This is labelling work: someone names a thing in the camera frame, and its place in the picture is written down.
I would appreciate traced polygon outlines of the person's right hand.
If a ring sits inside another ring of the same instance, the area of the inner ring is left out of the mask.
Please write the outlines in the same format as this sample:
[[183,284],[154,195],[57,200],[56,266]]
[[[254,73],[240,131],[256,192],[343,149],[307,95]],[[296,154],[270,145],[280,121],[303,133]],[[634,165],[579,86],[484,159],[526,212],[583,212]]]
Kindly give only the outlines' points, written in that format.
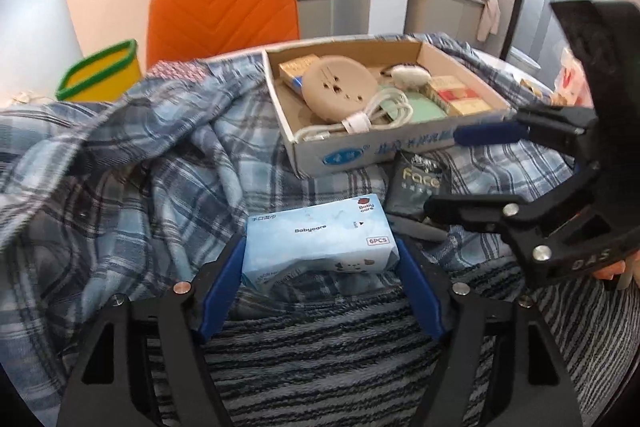
[[634,281],[636,285],[639,285],[639,251],[626,258],[620,260],[612,265],[598,270],[592,273],[592,276],[598,280],[612,281],[616,277],[620,277],[622,282]]

